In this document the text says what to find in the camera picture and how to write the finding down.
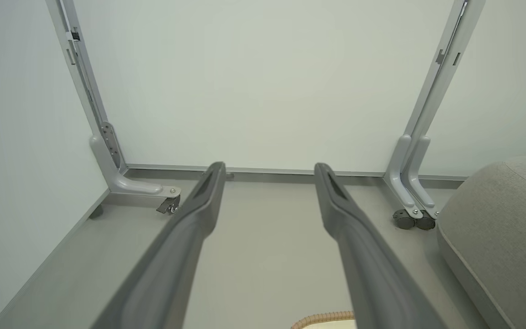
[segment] metal frame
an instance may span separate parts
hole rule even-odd
[[[100,98],[74,2],[73,0],[46,0],[46,4],[68,70],[92,130],[90,148],[92,148],[111,193],[142,194],[179,202],[181,192],[179,187],[134,181],[124,177],[127,165],[119,147],[116,132],[108,121]]]
[[[147,170],[169,170],[169,171],[205,171],[206,166],[181,166],[173,164],[142,164],[127,163],[128,169],[147,169]],[[269,168],[244,168],[244,167],[227,167],[228,173],[246,173],[246,174],[278,174],[278,175],[313,175],[313,170],[305,169],[269,169]],[[384,177],[384,171],[335,171],[336,175],[346,177]],[[420,175],[420,179],[428,180],[452,180],[465,181],[465,176],[454,175]]]
[[[393,194],[415,219],[423,217],[419,206],[434,219],[439,214],[436,204],[423,189],[418,177],[431,141],[426,133],[463,57],[485,2],[486,0],[454,1],[413,114],[404,135],[397,141],[384,175]]]

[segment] caster wheel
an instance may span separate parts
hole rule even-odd
[[[430,214],[428,214],[425,210],[422,210],[421,213],[423,214],[423,217],[416,220],[415,226],[423,229],[424,231],[436,227],[436,220],[433,219]]]
[[[415,219],[409,216],[405,209],[395,211],[393,214],[393,220],[395,220],[397,227],[402,229],[410,229],[416,224]]]
[[[180,205],[180,196],[175,198],[165,198],[165,200],[157,207],[157,211],[162,214],[175,214],[178,211],[178,206]]]

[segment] white wall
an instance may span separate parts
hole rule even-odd
[[[75,0],[126,162],[385,171],[452,0]]]
[[[0,312],[107,189],[43,0],[0,0]]]
[[[487,0],[428,135],[425,175],[526,155],[526,1]]]

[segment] vertical metal rail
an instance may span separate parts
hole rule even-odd
[[[418,179],[430,144],[426,133],[459,65],[486,0],[455,0],[426,80],[399,138],[384,179],[409,216],[423,217],[420,206],[436,219],[439,211]]]
[[[115,129],[107,121],[74,2],[73,0],[46,0],[46,4],[67,60],[68,70],[89,121],[92,131],[90,148],[95,154],[110,191],[121,194],[158,196],[170,201],[174,200],[174,203],[179,202],[182,190],[179,187],[134,181],[123,176],[127,166],[117,141]]]

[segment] gray cushion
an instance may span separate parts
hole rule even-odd
[[[526,328],[526,157],[467,179],[438,219],[440,250],[491,328]]]

